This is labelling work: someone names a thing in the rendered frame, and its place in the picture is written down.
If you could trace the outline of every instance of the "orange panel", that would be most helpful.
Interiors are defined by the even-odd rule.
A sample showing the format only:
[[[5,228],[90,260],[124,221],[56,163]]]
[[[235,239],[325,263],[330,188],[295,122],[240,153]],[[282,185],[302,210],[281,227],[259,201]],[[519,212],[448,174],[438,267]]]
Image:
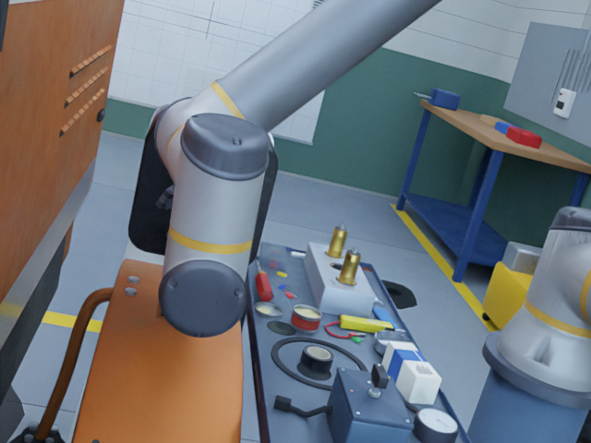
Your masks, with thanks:
[[[122,11],[123,0],[8,7],[0,52],[0,302],[96,157],[102,128],[96,116],[106,94],[72,117],[97,91],[108,90]],[[113,49],[70,77],[72,66],[109,45]],[[65,108],[80,88],[80,105]]]
[[[123,262],[74,443],[239,443],[240,325],[208,339],[173,329],[158,316],[162,272],[162,266]],[[139,284],[128,283],[130,275],[139,277]],[[138,293],[125,295],[126,287]]]

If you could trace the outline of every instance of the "black ring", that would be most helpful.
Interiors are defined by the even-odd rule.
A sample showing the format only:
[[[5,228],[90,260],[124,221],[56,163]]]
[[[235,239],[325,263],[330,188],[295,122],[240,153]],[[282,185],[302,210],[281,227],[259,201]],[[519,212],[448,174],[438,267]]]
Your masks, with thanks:
[[[332,386],[331,385],[325,385],[322,383],[316,383],[315,381],[310,381],[300,375],[298,375],[297,373],[295,373],[294,371],[292,371],[289,367],[287,367],[282,361],[281,358],[279,358],[279,350],[281,348],[283,348],[286,344],[289,343],[297,343],[297,342],[305,342],[305,343],[316,343],[316,344],[321,344],[322,346],[327,346],[329,348],[333,348],[334,350],[338,351],[339,353],[344,353],[347,357],[349,357],[351,360],[353,360],[357,366],[359,366],[359,369],[361,371],[365,371],[367,372],[368,369],[366,368],[366,366],[363,364],[363,362],[361,360],[359,360],[357,357],[355,357],[352,353],[348,352],[346,349],[343,349],[341,346],[337,346],[336,344],[332,344],[329,343],[327,341],[324,340],[319,340],[319,339],[312,339],[312,338],[307,338],[307,337],[291,337],[288,339],[283,339],[283,340],[279,340],[277,341],[274,345],[273,348],[271,349],[271,358],[273,359],[273,362],[275,362],[275,364],[277,365],[277,367],[279,367],[282,371],[285,372],[285,374],[287,374],[289,377],[296,379],[297,381],[301,381],[302,383],[309,385],[313,388],[318,388],[318,389],[325,389],[325,390],[331,390]]]

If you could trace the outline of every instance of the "red screwdriver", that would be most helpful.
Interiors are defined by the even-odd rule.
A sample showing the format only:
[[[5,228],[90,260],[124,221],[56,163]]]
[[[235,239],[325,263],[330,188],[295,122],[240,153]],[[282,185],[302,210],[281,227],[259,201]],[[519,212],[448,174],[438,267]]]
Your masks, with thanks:
[[[255,282],[257,283],[257,293],[259,293],[259,298],[261,302],[270,302],[273,298],[273,289],[271,287],[271,281],[269,280],[269,275],[267,272],[260,268],[259,259],[257,258],[257,276],[255,277]]]

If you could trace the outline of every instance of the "gray floor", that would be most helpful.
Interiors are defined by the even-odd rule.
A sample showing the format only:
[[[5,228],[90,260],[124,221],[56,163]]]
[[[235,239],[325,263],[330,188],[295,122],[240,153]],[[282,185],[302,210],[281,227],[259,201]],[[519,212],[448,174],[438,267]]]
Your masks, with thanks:
[[[139,170],[142,142],[103,133],[90,193],[74,223],[69,256],[50,310],[76,315],[92,291],[112,286],[128,244],[127,223]],[[345,222],[348,245],[372,263],[383,280],[409,287],[418,306],[402,311],[423,354],[443,377],[442,388],[467,428],[488,374],[481,349],[488,332],[391,208],[394,198],[280,173],[263,240],[306,249],[328,243],[335,224]],[[452,253],[407,205],[413,220],[453,264]],[[491,269],[470,267],[464,282],[480,299]],[[102,319],[106,306],[95,318]],[[42,325],[13,388],[25,404],[24,426],[39,421],[59,372],[70,329]],[[57,425],[66,437],[84,390],[98,334],[88,333]],[[245,342],[242,438],[259,441],[252,371]]]

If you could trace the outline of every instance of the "brass fitting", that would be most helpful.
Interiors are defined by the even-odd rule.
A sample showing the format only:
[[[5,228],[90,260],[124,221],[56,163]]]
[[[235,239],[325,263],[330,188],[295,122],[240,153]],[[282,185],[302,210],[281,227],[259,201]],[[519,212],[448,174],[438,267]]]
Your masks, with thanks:
[[[331,245],[329,246],[329,250],[326,251],[327,256],[333,258],[343,257],[344,241],[347,239],[347,233],[348,231],[344,227],[344,223],[341,223],[340,226],[335,226],[334,231],[332,231]]]
[[[349,249],[346,256],[344,257],[343,268],[341,269],[341,275],[336,280],[349,286],[355,286],[355,275],[357,274],[357,268],[359,268],[359,262],[361,261],[361,254],[356,247]]]

